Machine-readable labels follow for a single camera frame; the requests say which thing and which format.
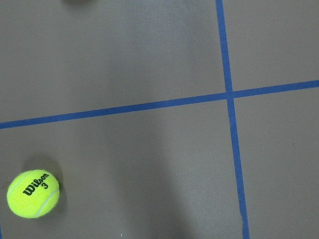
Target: blue line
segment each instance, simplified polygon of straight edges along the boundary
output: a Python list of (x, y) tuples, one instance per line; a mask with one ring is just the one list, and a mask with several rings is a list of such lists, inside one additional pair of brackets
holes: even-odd
[(134, 111), (145, 111), (145, 110), (160, 109), (160, 108), (166, 108), (166, 107), (183, 106), (183, 105), (190, 105), (190, 104), (196, 104), (196, 103), (225, 100), (226, 98), (227, 98), (226, 93), (218, 93), (218, 94), (205, 95), (205, 96), (196, 96), (196, 97), (189, 97), (189, 98), (175, 99), (175, 100), (168, 100), (168, 101), (159, 101), (159, 102), (145, 103), (145, 104), (138, 104), (138, 105), (131, 105), (131, 106), (114, 107), (114, 108), (77, 112), (77, 113), (70, 113), (70, 114), (63, 114), (63, 115), (56, 115), (56, 116), (47, 116), (47, 117), (24, 119), (24, 120), (22, 119), (22, 120), (16, 120), (16, 121), (2, 122), (0, 123), (0, 129), (41, 124), (41, 123), (58, 122), (58, 121), (65, 121), (65, 120), (73, 120), (73, 119), (74, 120), (83, 119), (83, 118), (89, 118), (89, 117), (115, 115), (115, 114), (129, 113)]
[(256, 88), (256, 89), (250, 89), (250, 90), (235, 91), (233, 92), (233, 97), (239, 98), (239, 97), (247, 97), (247, 96), (256, 96), (256, 95), (271, 94), (271, 93), (278, 93), (278, 92), (285, 92), (285, 91), (309, 89), (309, 88), (315, 88), (315, 87), (319, 87), (319, 80), (285, 84), (285, 85), (279, 85), (279, 86), (262, 87), (262, 88)]
[(233, 157), (234, 157), (236, 184), (237, 184), (237, 194), (238, 194), (238, 201), (239, 201), (239, 211), (242, 217), (242, 225), (243, 225), (242, 234), (243, 234), (243, 239), (249, 239), (250, 236), (249, 236), (248, 216), (247, 216), (246, 198), (245, 198), (245, 190), (244, 190), (244, 179), (243, 179), (243, 173), (242, 173), (242, 167), (241, 167), (236, 112), (235, 112), (235, 104), (234, 104), (234, 98), (233, 98), (233, 88), (232, 88), (232, 81), (231, 81), (231, 71), (230, 71), (229, 53), (228, 53), (228, 45), (227, 45), (225, 15), (224, 15), (224, 7), (223, 7), (222, 0), (216, 0), (216, 10), (217, 10), (217, 19), (218, 19), (220, 47), (221, 47), (223, 69), (224, 69), (225, 88), (226, 88), (226, 92), (228, 93), (227, 108), (228, 108), (228, 116), (229, 116), (229, 124), (230, 124), (231, 142), (233, 146)]

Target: wilson logo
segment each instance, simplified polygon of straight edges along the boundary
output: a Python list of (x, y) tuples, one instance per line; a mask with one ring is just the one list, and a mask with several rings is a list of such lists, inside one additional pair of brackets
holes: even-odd
[(45, 173), (41, 176), (41, 178), (34, 179), (33, 182), (31, 182), (22, 193), (31, 196), (35, 189), (39, 186), (44, 187), (44, 189), (47, 189), (49, 186), (43, 182), (47, 177), (49, 177), (49, 175)]

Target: yellow tennis ball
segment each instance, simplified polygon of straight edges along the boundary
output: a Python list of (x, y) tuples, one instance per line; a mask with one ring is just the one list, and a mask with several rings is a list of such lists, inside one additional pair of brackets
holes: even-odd
[(59, 183), (45, 170), (21, 173), (10, 184), (6, 199), (10, 209), (23, 218), (38, 218), (54, 208), (59, 200)]

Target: gray floor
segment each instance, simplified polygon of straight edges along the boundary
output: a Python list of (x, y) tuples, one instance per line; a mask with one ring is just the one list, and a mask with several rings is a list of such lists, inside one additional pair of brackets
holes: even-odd
[[(0, 122), (225, 92), (215, 1), (0, 9)], [(318, 1), (224, 10), (234, 90), (319, 79)], [(318, 95), (235, 99), (252, 239), (318, 238)], [(221, 100), (1, 129), (2, 238), (243, 238), (229, 128)], [(61, 198), (27, 220), (5, 195), (34, 168), (55, 174)]]

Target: vertical blue line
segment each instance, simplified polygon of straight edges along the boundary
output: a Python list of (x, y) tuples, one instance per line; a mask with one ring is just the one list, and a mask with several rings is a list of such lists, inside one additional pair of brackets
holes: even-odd
[(239, 201), (239, 210), (240, 210), (240, 214), (242, 217), (242, 224), (243, 224), (242, 234), (243, 234), (243, 239), (249, 239), (250, 237), (249, 237), (248, 216), (247, 216), (246, 198), (245, 198), (245, 190), (244, 190), (244, 179), (243, 179), (243, 173), (242, 173), (242, 167), (241, 167), (235, 103), (233, 98), (233, 86), (232, 86), (232, 80), (231, 80), (229, 53), (228, 53), (228, 45), (227, 45), (225, 15), (224, 15), (224, 7), (223, 7), (222, 0), (216, 0), (216, 10), (217, 10), (221, 55), (222, 55), (222, 61), (223, 61), (225, 89), (227, 93), (227, 107), (228, 107), (228, 116), (229, 116), (229, 124), (230, 124), (231, 142), (233, 147), (233, 157), (234, 157), (236, 184), (237, 184), (237, 194), (238, 194), (238, 201)]

